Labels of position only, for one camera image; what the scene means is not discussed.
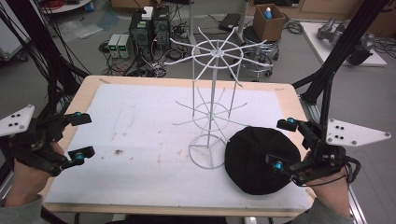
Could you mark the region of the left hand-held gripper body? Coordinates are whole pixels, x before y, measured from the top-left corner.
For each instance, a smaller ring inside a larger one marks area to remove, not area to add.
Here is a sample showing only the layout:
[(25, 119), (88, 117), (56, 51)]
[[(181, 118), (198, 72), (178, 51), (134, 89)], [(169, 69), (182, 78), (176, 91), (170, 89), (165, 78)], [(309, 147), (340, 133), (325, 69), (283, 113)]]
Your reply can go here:
[(57, 176), (68, 159), (54, 152), (50, 143), (63, 138), (64, 128), (70, 121), (63, 115), (39, 120), (33, 117), (34, 112), (35, 107), (27, 105), (0, 119), (0, 138), (8, 140), (2, 152), (27, 166)]

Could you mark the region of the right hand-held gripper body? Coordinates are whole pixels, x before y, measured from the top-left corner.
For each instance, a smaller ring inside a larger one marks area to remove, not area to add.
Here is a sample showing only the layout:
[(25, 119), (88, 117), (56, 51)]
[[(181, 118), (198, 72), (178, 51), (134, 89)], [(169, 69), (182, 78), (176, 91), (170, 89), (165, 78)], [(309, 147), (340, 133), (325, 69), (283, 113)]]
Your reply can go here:
[(360, 147), (391, 138), (389, 132), (337, 119), (329, 119), (326, 129), (313, 120), (300, 120), (297, 130), (304, 137), (303, 147), (311, 150), (306, 161), (294, 163), (289, 168), (291, 179), (298, 186), (338, 173), (344, 167), (347, 168), (347, 182), (353, 182), (361, 163), (349, 157), (345, 147)]

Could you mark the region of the black hat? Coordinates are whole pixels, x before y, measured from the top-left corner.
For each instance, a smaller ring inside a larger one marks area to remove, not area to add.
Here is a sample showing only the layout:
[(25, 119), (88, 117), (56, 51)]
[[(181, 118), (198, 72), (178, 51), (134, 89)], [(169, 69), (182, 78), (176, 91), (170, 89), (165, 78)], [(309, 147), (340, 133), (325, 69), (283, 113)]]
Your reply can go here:
[(276, 171), (266, 158), (276, 156), (287, 170), (301, 161), (297, 146), (282, 132), (248, 126), (234, 134), (226, 145), (225, 170), (235, 185), (247, 194), (265, 195), (286, 187), (290, 178)]

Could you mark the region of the white wire rack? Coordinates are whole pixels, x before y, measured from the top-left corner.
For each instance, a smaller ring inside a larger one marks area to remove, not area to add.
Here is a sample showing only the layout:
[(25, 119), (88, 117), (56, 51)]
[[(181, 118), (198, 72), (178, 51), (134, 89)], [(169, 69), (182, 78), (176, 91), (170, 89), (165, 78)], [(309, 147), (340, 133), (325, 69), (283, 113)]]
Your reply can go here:
[[(234, 101), (228, 105), (221, 101), (226, 90), (217, 88), (218, 72), (231, 72), (231, 96), (235, 97), (236, 88), (242, 85), (239, 80), (240, 67), (250, 59), (245, 56), (245, 47), (236, 45), (228, 38), (213, 40), (207, 37), (202, 42), (191, 44), (190, 47), (191, 55), (186, 59), (193, 66), (201, 65), (202, 70), (191, 75), (191, 104), (187, 106), (191, 112), (189, 122), (200, 132), (189, 143), (188, 153), (195, 165), (213, 170), (224, 164), (225, 147), (229, 141), (225, 129), (233, 122), (231, 115), (238, 108)], [(212, 76), (209, 82), (209, 97), (205, 98), (198, 82), (207, 70), (212, 71)]]

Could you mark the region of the person's right hand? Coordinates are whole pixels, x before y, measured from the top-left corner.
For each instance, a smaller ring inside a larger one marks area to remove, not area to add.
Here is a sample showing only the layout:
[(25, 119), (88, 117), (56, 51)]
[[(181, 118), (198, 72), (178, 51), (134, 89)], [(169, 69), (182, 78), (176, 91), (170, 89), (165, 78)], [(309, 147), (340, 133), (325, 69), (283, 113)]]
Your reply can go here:
[(345, 217), (350, 216), (345, 168), (333, 175), (309, 181), (306, 185), (314, 191), (317, 199), (326, 207)]

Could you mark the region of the person's left hand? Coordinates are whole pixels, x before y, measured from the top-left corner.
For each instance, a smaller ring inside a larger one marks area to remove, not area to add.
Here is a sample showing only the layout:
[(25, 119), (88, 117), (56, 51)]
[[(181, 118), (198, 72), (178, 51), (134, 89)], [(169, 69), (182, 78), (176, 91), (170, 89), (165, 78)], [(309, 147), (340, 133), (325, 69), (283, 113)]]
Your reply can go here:
[(22, 206), (34, 202), (50, 178), (49, 173), (14, 160), (13, 182), (5, 200), (5, 207)]

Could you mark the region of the white foam board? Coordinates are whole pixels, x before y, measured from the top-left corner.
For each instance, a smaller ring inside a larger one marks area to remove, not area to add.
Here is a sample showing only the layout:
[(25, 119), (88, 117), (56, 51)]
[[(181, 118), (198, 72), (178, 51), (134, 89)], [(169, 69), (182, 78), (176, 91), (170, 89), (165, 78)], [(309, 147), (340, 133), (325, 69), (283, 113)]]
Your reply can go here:
[(245, 126), (275, 127), (285, 111), (285, 84), (225, 82), (204, 86), (101, 85), (88, 109), (92, 123), (78, 128), (71, 148), (93, 146), (80, 167), (56, 177), (47, 206), (149, 206), (172, 209), (299, 211), (305, 189), (288, 184), (248, 195), (223, 166), (227, 141)]

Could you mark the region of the black stool with chrome base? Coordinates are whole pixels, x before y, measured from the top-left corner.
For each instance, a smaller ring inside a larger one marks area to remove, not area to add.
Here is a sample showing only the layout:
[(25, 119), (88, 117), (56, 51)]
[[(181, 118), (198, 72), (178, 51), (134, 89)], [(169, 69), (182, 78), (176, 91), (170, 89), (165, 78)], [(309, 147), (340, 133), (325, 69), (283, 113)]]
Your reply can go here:
[(256, 74), (256, 82), (259, 81), (260, 75), (270, 77), (273, 74), (273, 61), (279, 56), (280, 41), (262, 43), (252, 26), (244, 29), (243, 40), (243, 46), (248, 46), (244, 49), (244, 56), (252, 60), (252, 63), (243, 61), (242, 67)]

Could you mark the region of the white power supply unit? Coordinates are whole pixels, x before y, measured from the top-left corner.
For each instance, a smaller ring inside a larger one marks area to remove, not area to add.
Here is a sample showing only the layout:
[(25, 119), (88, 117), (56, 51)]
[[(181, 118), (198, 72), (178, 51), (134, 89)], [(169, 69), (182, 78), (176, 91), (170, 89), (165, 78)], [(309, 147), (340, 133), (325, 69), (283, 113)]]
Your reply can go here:
[(118, 49), (121, 58), (127, 59), (132, 55), (132, 42), (129, 35), (121, 35), (118, 42)]
[(110, 55), (112, 58), (119, 58), (118, 43), (120, 40), (120, 35), (112, 35), (107, 43)]

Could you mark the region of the white platform board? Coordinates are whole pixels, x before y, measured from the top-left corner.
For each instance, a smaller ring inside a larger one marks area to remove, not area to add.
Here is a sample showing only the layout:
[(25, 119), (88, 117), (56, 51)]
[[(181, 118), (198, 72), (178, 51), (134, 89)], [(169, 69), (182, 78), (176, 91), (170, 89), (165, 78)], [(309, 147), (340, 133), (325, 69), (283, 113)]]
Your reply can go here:
[[(302, 22), (301, 25), (304, 28), (304, 36), (309, 40), (311, 47), (317, 54), (319, 60), (324, 63), (332, 51), (332, 44), (324, 39), (320, 40), (317, 38), (318, 29), (322, 26), (322, 23), (315, 22)], [(371, 67), (384, 67), (387, 63), (372, 49), (372, 55), (369, 56), (361, 66)]]

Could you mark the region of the cardboard box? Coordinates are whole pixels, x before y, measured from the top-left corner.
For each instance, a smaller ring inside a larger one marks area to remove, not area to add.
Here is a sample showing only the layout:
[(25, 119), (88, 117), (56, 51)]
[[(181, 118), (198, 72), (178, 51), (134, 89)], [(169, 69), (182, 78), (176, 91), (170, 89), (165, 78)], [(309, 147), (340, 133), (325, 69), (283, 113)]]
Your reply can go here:
[[(264, 13), (271, 9), (272, 19), (267, 20)], [(274, 4), (263, 4), (255, 7), (253, 29), (260, 40), (278, 41), (281, 39), (286, 16)]]

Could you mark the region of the black computer tower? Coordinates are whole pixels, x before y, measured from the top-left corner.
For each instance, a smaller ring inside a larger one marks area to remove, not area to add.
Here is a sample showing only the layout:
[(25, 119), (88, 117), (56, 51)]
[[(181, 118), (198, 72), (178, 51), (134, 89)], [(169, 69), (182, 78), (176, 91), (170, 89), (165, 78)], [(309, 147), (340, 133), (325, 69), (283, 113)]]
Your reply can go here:
[(153, 12), (153, 27), (157, 45), (162, 49), (170, 49), (169, 6), (156, 7)]
[(129, 32), (134, 46), (134, 52), (138, 55), (138, 60), (152, 61), (150, 46), (153, 40), (152, 21), (142, 19), (142, 11), (137, 10), (129, 26)]

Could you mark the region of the white round table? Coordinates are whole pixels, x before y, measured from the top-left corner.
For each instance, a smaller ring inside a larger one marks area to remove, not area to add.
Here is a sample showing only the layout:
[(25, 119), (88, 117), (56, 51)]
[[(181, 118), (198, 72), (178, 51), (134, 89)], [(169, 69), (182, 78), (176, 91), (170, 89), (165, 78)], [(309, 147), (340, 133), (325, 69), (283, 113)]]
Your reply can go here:
[(46, 13), (61, 13), (66, 11), (71, 11), (77, 8), (85, 7), (90, 4), (92, 0), (78, 0), (77, 3), (68, 3), (66, 0), (63, 0), (63, 4), (61, 6), (50, 7), (45, 2), (42, 3), (40, 9)]

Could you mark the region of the aluminium rail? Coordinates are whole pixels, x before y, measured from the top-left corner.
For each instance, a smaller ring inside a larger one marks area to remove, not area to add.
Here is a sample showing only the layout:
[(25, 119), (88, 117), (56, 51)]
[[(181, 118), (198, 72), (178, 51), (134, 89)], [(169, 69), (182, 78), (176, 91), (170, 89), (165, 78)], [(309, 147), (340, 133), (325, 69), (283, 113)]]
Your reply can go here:
[[(308, 94), (303, 93), (299, 98), (306, 117), (327, 128), (331, 96), (323, 92), (314, 100), (309, 99)], [(354, 224), (368, 224), (352, 186), (348, 187), (348, 197), (350, 200), (350, 211), (355, 218)]]

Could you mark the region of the grey metal post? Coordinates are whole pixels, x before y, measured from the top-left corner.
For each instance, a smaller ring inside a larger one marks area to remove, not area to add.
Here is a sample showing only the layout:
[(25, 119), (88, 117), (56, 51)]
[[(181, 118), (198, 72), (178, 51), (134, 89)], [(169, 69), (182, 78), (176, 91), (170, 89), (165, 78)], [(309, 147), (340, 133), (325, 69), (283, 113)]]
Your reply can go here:
[(194, 0), (189, 0), (189, 30), (188, 39), (192, 45), (196, 45), (196, 39), (194, 36)]

